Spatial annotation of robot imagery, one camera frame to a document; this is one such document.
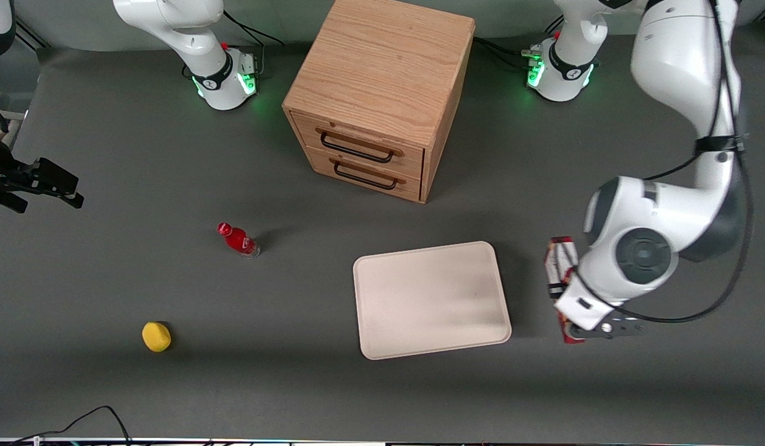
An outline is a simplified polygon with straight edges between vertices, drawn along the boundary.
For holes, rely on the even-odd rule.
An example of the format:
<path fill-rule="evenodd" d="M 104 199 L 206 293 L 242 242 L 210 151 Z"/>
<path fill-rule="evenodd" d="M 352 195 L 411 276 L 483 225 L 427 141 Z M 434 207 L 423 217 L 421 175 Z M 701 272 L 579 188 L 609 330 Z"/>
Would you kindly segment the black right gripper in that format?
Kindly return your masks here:
<path fill-rule="evenodd" d="M 2 194 L 1 187 L 5 186 L 7 181 L 18 184 L 18 188 L 9 187 L 9 191 L 20 190 L 31 193 L 29 187 L 33 183 L 30 178 L 32 169 L 34 181 L 43 185 L 47 190 L 61 194 L 59 199 L 74 209 L 82 208 L 84 197 L 76 193 L 79 182 L 77 176 L 43 157 L 38 158 L 33 165 L 18 161 L 14 158 L 11 150 L 5 144 L 0 143 L 0 195 Z"/>

